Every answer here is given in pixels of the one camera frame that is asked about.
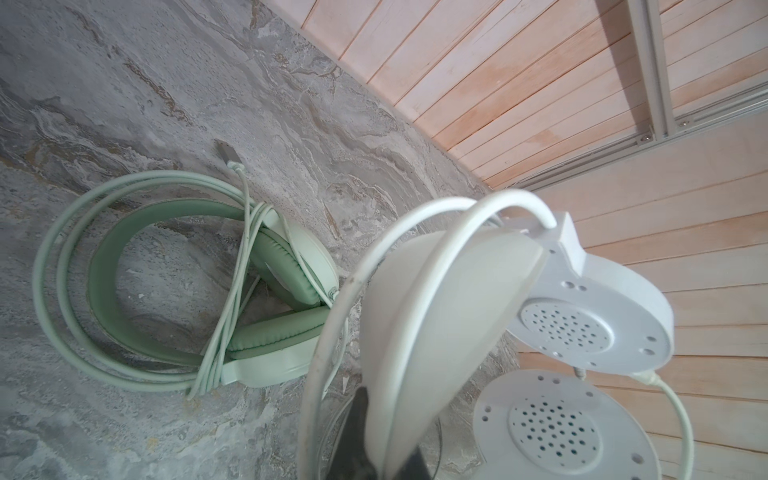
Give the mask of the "green headphones with cable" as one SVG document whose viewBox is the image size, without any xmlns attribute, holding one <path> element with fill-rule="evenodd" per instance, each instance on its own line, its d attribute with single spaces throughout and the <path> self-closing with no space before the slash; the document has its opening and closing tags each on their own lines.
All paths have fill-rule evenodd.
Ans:
<svg viewBox="0 0 768 480">
<path fill-rule="evenodd" d="M 246 159 L 245 168 L 252 182 L 251 195 L 265 202 L 272 202 L 278 209 L 286 210 L 286 215 L 304 215 L 302 221 L 309 223 L 309 200 L 314 197 L 309 193 L 308 186 L 295 186 L 289 178 L 289 173 L 297 174 L 299 170 L 293 167 L 301 166 L 292 162 L 287 163 L 282 158 L 258 157 Z M 29 212 L 25 214 L 28 220 L 26 240 L 21 240 L 21 220 L 19 242 L 22 246 L 37 250 L 47 230 L 56 218 L 79 195 L 69 192 L 63 187 L 37 182 L 25 187 L 25 206 Z M 154 203 L 161 197 L 197 197 L 193 190 L 202 190 L 194 186 L 165 185 L 134 192 L 130 195 L 132 202 L 144 204 Z M 20 208 L 21 187 L 18 187 L 17 206 Z M 110 228 L 113 221 L 123 217 L 117 210 L 109 210 L 99 215 L 98 226 L 86 235 L 80 249 L 76 251 L 77 261 L 74 262 L 73 272 L 76 274 L 70 286 L 82 288 L 85 286 L 85 270 L 90 254 L 82 250 L 96 246 L 96 236 L 100 236 Z M 159 226 L 150 226 L 144 233 L 138 235 L 127 248 L 127 253 L 120 260 L 118 267 L 118 305 L 126 308 L 126 315 L 138 322 L 137 327 L 148 332 L 153 338 L 169 342 L 170 346 L 198 350 L 206 338 L 214 330 L 214 323 L 219 311 L 225 303 L 229 288 L 234 257 L 237 250 L 236 238 L 242 228 L 237 222 L 227 219 L 204 219 L 202 217 L 181 220 L 169 220 Z M 32 267 L 35 252 L 30 250 L 27 263 Z M 74 393 L 62 393 L 75 390 L 78 381 L 92 384 L 91 389 L 104 390 L 106 387 L 94 387 L 96 383 L 89 380 L 87 375 L 78 372 L 61 357 L 51 342 L 45 337 L 39 325 L 40 333 L 34 340 L 30 337 L 25 345 L 24 374 L 18 373 L 29 385 L 25 387 L 45 390 L 45 395 L 64 395 L 69 398 Z"/>
</svg>

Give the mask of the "white headphones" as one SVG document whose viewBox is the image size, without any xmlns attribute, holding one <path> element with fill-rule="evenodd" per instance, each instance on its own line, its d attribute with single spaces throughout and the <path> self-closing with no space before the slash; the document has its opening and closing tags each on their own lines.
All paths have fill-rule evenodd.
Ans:
<svg viewBox="0 0 768 480">
<path fill-rule="evenodd" d="M 510 333 L 574 375 L 516 370 L 481 391 L 472 419 L 481 455 L 475 478 L 660 478 L 648 435 L 585 380 L 592 371 L 667 396 L 681 430 L 678 475 L 688 479 L 692 424 L 658 373 L 672 357 L 673 331 L 673 310 L 655 285 L 588 254 L 569 214 L 535 194 L 429 202 L 370 247 L 330 311 L 305 384 L 297 474 L 326 479 L 364 386 L 365 451 L 376 479 L 393 479 Z"/>
</svg>

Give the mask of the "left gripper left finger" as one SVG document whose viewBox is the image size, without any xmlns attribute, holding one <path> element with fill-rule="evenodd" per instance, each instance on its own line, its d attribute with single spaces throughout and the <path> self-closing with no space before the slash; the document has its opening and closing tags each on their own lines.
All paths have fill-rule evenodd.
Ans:
<svg viewBox="0 0 768 480">
<path fill-rule="evenodd" d="M 340 431 L 326 479 L 376 479 L 376 469 L 365 451 L 364 436 L 368 410 L 368 392 L 359 387 Z"/>
</svg>

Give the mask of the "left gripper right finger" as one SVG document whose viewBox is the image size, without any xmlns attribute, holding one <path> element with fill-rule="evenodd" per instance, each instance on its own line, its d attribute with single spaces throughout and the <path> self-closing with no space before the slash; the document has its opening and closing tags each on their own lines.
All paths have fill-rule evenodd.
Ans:
<svg viewBox="0 0 768 480">
<path fill-rule="evenodd" d="M 431 480 L 426 461 L 419 448 L 416 448 L 408 460 L 393 477 L 394 480 Z"/>
</svg>

